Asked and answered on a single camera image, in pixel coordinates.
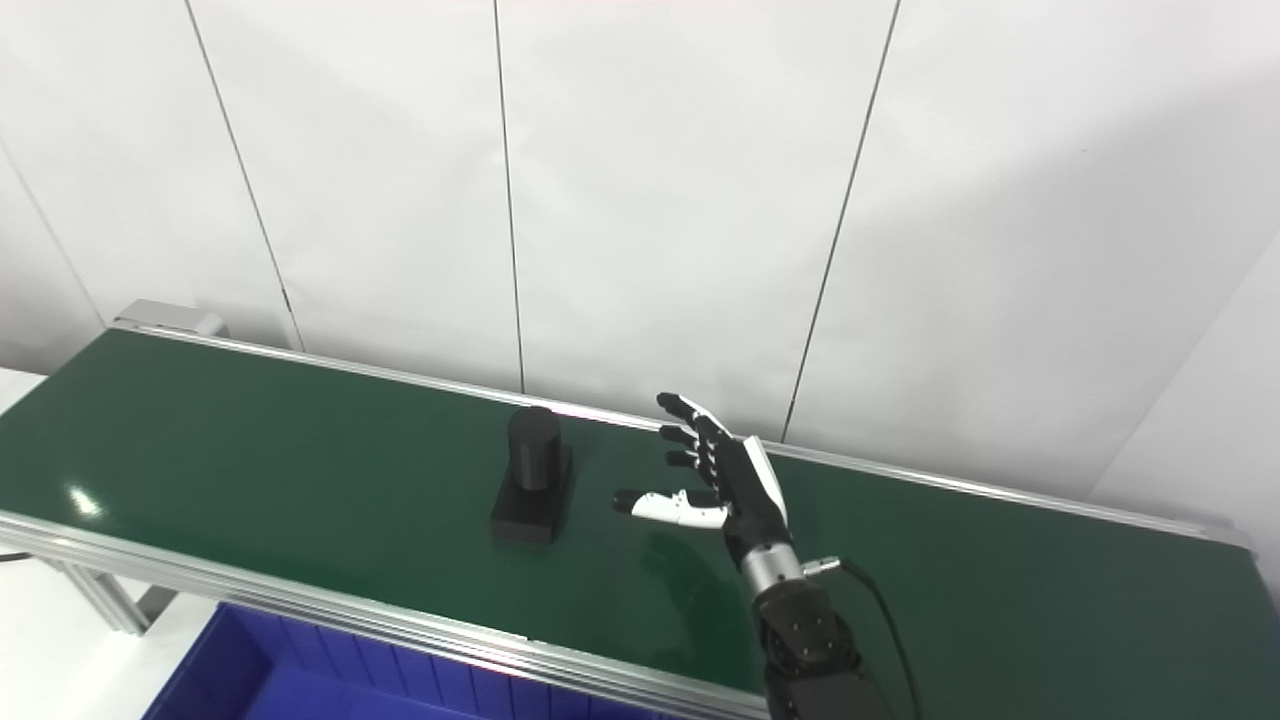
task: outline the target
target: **black cable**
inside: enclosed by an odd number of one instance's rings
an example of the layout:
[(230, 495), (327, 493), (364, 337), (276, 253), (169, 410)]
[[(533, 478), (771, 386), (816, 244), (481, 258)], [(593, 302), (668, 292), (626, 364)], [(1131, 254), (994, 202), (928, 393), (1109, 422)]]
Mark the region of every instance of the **black cable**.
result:
[(893, 638), (893, 647), (897, 650), (897, 657), (902, 664), (902, 675), (906, 676), (906, 691), (911, 696), (911, 710), (915, 720), (920, 720), (920, 692), (915, 687), (915, 671), (911, 670), (911, 662), (906, 659), (906, 646), (902, 644), (902, 635), (897, 633), (897, 623), (893, 621), (893, 614), (888, 611), (888, 603), (884, 602), (884, 596), (881, 594), (879, 587), (876, 585), (876, 580), (858, 565), (854, 565), (847, 557), (840, 559), (840, 569), (852, 575), (859, 583), (863, 584), (876, 598), (876, 605), (879, 606), (881, 615), (884, 616), (884, 624), (888, 626), (888, 634)]

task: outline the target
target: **black cylindrical object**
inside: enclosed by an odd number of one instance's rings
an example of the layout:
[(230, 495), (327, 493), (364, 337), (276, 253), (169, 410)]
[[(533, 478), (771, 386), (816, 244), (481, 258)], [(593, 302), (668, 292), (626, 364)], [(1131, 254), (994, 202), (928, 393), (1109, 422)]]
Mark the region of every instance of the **black cylindrical object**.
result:
[(507, 471), (526, 491), (545, 491), (559, 482), (559, 418), (547, 407), (524, 407), (507, 423)]

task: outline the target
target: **blue plastic container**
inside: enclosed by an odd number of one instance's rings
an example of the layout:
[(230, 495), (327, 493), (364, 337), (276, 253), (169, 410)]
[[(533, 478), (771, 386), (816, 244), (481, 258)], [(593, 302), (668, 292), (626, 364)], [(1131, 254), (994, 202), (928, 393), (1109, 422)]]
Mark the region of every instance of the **blue plastic container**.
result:
[(675, 720), (220, 605), (145, 720)]

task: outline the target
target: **conveyor leg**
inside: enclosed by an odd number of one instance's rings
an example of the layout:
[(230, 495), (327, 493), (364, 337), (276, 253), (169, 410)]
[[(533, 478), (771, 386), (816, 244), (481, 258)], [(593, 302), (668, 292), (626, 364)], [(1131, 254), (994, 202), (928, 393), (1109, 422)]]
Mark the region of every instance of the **conveyor leg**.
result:
[(88, 603), (97, 610), (97, 614), (106, 620), (113, 630), (141, 635), (147, 632), (156, 618), (169, 606), (169, 601), (175, 594), (174, 591), (152, 585), (137, 601), (124, 592), (120, 583), (110, 573), (93, 570), (72, 562), (60, 560), (45, 560), (56, 570), (70, 579), (76, 589), (88, 600)]

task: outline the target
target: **metal bracket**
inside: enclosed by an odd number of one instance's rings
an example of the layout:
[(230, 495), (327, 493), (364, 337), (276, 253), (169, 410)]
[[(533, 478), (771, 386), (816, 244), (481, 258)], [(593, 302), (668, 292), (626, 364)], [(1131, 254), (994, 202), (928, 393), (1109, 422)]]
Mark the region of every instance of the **metal bracket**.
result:
[(129, 593), (124, 592), (119, 580), (110, 573), (93, 570), (61, 560), (41, 559), (55, 570), (67, 575), (76, 585), (76, 589), (88, 600), (88, 603), (97, 610), (97, 614), (106, 620), (113, 630), (141, 635), (151, 628), (156, 618), (169, 607), (169, 602), (177, 596), (177, 591), (151, 585), (147, 592), (133, 602)]
[(230, 337), (227, 323), (212, 313), (156, 302), (154, 300), (134, 300), (115, 316), (115, 327), (160, 327), (183, 331), (209, 337)]

